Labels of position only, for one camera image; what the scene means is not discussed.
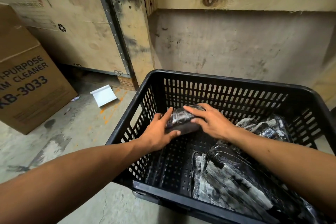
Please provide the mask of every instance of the black plastic basket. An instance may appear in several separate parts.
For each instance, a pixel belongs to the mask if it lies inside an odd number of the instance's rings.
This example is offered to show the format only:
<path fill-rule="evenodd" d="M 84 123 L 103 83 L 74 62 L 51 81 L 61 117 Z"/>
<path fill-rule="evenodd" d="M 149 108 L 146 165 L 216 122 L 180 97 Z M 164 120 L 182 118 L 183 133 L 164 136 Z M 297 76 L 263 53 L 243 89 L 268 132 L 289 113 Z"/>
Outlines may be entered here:
<path fill-rule="evenodd" d="M 336 130 L 321 97 L 313 90 L 274 82 L 167 70 L 150 72 L 106 144 L 138 138 L 155 113 L 206 102 L 234 124 L 244 117 L 263 119 L 282 115 L 293 141 L 317 149 L 325 136 L 336 152 Z M 214 139 L 202 131 L 180 136 L 163 150 L 140 158 L 114 182 L 137 196 L 212 223 L 263 223 L 224 208 L 191 198 L 193 152 L 207 151 Z"/>

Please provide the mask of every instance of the cardboard box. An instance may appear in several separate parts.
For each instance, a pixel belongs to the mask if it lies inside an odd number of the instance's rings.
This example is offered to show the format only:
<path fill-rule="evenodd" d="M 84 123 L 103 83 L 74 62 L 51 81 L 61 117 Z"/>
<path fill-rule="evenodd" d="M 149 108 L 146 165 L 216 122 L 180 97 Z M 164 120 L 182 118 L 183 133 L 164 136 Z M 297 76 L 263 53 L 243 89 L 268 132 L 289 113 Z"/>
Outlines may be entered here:
<path fill-rule="evenodd" d="M 77 93 L 14 10 L 0 4 L 0 120 L 28 134 Z"/>

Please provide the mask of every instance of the plastic wrap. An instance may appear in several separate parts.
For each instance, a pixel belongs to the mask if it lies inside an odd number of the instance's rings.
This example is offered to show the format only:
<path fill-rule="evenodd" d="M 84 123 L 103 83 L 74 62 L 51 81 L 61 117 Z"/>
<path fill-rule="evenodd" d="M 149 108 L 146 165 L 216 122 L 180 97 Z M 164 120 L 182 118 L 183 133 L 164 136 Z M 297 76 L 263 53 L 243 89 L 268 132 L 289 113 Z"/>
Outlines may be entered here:
<path fill-rule="evenodd" d="M 242 119 L 237 126 L 274 140 L 290 142 L 277 115 L 258 122 Z M 241 149 L 222 141 L 207 154 L 194 154 L 192 197 L 268 223 L 332 223 L 321 212 L 272 175 Z"/>
<path fill-rule="evenodd" d="M 200 105 L 191 105 L 190 107 L 204 111 L 205 109 Z M 169 133 L 173 130 L 181 131 L 181 135 L 197 131 L 200 126 L 196 123 L 191 123 L 190 121 L 197 116 L 186 111 L 184 108 L 178 108 L 173 111 L 171 114 L 167 125 L 166 133 Z"/>

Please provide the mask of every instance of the recycling symbol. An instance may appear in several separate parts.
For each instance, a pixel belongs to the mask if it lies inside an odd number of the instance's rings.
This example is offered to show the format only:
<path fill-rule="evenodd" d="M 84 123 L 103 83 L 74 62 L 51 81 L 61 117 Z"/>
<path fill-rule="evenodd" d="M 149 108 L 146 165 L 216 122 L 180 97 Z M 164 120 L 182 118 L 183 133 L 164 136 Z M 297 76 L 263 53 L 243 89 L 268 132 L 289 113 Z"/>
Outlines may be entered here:
<path fill-rule="evenodd" d="M 67 30 L 65 29 L 65 27 L 62 24 L 58 24 L 58 28 L 60 31 L 62 32 L 66 32 Z"/>

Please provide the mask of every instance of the white paper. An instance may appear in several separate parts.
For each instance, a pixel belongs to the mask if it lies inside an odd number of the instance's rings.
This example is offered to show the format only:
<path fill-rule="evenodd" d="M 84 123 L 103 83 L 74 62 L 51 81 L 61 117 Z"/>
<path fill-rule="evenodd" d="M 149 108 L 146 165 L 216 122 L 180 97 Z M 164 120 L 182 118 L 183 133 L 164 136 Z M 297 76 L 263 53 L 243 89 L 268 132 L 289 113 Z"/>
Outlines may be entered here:
<path fill-rule="evenodd" d="M 104 104 L 107 104 L 108 102 L 117 99 L 110 85 L 106 85 L 97 90 L 94 90 L 90 92 L 90 94 L 93 95 L 94 99 L 97 102 L 98 107 L 101 107 Z"/>

